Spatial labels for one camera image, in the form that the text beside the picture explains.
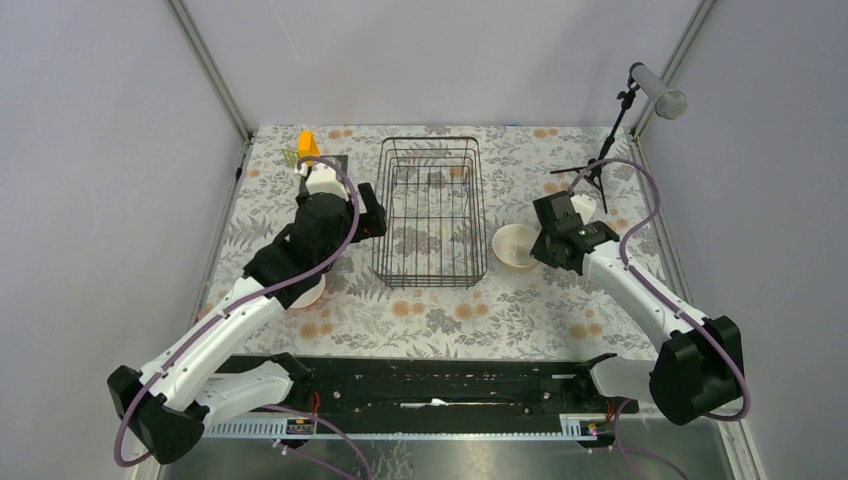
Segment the beige bowl with leaf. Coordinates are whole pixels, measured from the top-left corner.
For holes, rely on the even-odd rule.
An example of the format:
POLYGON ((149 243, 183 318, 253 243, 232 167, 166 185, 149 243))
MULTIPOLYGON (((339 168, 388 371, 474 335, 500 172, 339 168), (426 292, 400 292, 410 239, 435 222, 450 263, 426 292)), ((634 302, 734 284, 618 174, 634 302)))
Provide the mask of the beige bowl with leaf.
POLYGON ((531 255, 531 250, 538 234, 536 228, 525 224, 509 224, 499 228, 491 242, 495 257, 513 269, 535 267, 538 261, 531 255))

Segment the orange glossy bowl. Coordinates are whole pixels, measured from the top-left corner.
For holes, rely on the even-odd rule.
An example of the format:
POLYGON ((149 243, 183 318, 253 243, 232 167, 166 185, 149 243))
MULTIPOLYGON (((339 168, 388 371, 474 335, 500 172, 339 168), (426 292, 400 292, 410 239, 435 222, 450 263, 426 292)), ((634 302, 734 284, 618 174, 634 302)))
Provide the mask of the orange glossy bowl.
POLYGON ((307 308, 318 301, 323 295, 326 288, 326 276, 321 275, 319 282, 308 291, 298 297, 289 307, 289 310, 299 310, 307 308))

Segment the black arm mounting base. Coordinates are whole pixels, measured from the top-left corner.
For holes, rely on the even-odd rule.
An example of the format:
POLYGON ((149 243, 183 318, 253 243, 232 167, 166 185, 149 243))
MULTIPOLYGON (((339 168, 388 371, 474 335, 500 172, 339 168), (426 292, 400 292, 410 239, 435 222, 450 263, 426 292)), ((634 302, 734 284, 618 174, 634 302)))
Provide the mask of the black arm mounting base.
POLYGON ((211 427, 280 405, 365 438, 580 438, 585 415, 652 404, 674 424, 706 410, 691 369, 604 354, 588 361, 236 355, 188 408, 211 427))

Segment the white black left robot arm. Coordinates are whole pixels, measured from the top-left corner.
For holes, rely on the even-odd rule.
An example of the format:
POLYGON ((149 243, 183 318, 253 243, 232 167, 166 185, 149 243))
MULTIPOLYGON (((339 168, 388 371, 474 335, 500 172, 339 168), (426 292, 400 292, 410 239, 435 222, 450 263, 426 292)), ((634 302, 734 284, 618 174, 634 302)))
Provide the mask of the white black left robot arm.
POLYGON ((270 404, 304 407, 308 381, 274 360, 223 380, 212 377, 255 331, 315 292, 349 245, 385 232, 385 209, 371 184, 331 178, 307 185, 294 221, 245 265, 223 300, 143 367, 110 374, 120 419, 115 463, 173 463, 212 426, 270 404))

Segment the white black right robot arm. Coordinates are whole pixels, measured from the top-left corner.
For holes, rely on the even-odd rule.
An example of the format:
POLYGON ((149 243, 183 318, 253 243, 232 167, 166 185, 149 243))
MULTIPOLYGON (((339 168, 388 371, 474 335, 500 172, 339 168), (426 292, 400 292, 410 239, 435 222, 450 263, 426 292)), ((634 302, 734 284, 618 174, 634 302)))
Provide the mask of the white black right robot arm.
POLYGON ((533 202, 541 230, 531 248, 535 260, 572 271, 609 295, 647 335, 655 361, 597 357, 573 386, 575 402, 597 412, 612 398, 655 405, 666 419, 685 425, 740 400, 750 407, 743 372, 741 332, 726 316, 710 318, 641 270, 627 257, 619 236, 605 223, 589 224, 567 191, 533 202))

